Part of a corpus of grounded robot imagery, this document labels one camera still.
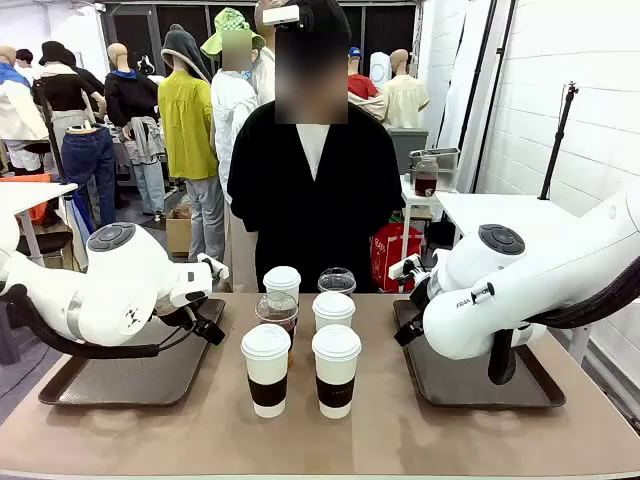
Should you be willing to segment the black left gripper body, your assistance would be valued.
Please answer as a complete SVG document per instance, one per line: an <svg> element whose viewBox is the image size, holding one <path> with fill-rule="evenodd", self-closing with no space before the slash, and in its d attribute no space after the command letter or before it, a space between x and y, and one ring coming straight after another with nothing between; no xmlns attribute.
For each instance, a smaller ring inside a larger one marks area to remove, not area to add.
<svg viewBox="0 0 640 480"><path fill-rule="evenodd" d="M159 301L154 307L154 314L168 326L192 326L198 306L197 302L177 307L170 301Z"/></svg>

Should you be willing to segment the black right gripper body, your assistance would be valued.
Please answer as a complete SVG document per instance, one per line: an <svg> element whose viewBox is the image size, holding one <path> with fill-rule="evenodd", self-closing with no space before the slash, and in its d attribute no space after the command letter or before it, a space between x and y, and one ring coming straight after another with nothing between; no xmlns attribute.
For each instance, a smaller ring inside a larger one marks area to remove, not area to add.
<svg viewBox="0 0 640 480"><path fill-rule="evenodd" d="M417 309L413 321L421 321L430 301L436 296L436 275L427 273L421 279L415 278L414 289L410 300Z"/></svg>

